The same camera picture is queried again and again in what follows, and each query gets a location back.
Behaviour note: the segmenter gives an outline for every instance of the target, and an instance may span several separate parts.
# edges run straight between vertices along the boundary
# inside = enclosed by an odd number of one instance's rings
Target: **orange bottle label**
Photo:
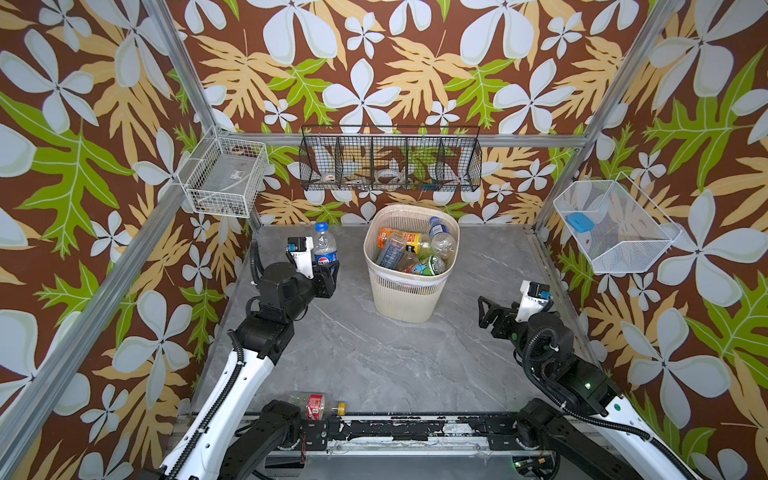
[[[413,253],[419,252],[419,243],[422,241],[422,235],[420,233],[401,232],[394,228],[383,227],[379,231],[379,248],[384,248],[386,240],[393,233],[399,233],[406,239],[406,248]]]

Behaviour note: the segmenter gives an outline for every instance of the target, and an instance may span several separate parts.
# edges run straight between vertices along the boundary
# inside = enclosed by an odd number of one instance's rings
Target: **white mesh basket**
[[[575,181],[554,201],[595,273],[647,272],[680,235],[680,227],[634,187],[665,223],[660,225],[618,179]],[[568,222],[572,214],[585,215],[594,226],[578,232]]]
[[[456,239],[455,252],[445,261],[445,272],[435,276],[419,276],[376,265],[376,258],[381,251],[379,231],[382,227],[424,233],[429,231],[429,219],[432,217],[439,217]],[[384,316],[404,322],[426,322],[432,315],[445,281],[453,270],[458,243],[458,223],[446,213],[403,204],[382,208],[373,218],[363,244],[376,309]]]
[[[195,213],[247,218],[269,160],[256,141],[219,137],[190,161],[197,166],[184,184]]]

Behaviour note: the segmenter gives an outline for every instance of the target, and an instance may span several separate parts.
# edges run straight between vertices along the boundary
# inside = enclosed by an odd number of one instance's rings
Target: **beige plastic basket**
[[[376,258],[381,251],[379,231],[382,227],[424,233],[429,231],[429,219],[432,217],[439,217],[456,239],[456,250],[445,261],[448,267],[445,272],[435,276],[419,276],[376,265]],[[384,316],[404,322],[426,322],[432,315],[445,281],[453,270],[458,243],[458,223],[446,213],[403,204],[382,208],[373,218],[363,245],[376,309]]]

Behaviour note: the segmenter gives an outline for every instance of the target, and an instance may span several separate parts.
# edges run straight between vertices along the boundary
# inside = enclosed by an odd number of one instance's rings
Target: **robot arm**
[[[526,377],[565,413],[594,425],[643,478],[700,480],[642,420],[613,380],[573,353],[573,332],[547,313],[548,289],[523,282],[523,299],[511,308],[479,297],[480,327],[493,325],[495,338],[510,340]]]
[[[223,374],[186,435],[163,460],[161,478],[241,480],[276,447],[296,443],[299,408],[273,401],[257,423],[230,446],[250,400],[293,338],[293,322],[300,319],[315,297],[330,298],[336,290],[339,262],[311,265],[307,260],[312,237],[304,240],[289,238],[289,262],[272,263],[266,268],[261,266],[258,244],[251,245],[260,309],[249,312],[237,331],[227,332],[233,351]]]

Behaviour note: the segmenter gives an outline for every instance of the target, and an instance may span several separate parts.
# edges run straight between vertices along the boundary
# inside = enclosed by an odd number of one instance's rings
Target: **floral wallpaper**
[[[436,126],[573,134],[601,103],[650,4],[638,0],[169,2],[219,125]],[[572,149],[485,149],[474,193],[305,192],[296,148],[270,148],[265,223],[366,222],[392,203],[463,223],[530,223]],[[386,152],[377,159],[387,165]],[[420,159],[433,167],[434,155]]]
[[[139,0],[0,0],[0,422],[197,143]],[[243,224],[179,210],[15,472],[158,466],[242,265]]]
[[[711,480],[768,478],[766,28],[762,0],[687,2],[581,167],[683,229],[648,272],[596,276],[559,217],[540,232],[604,370]]]

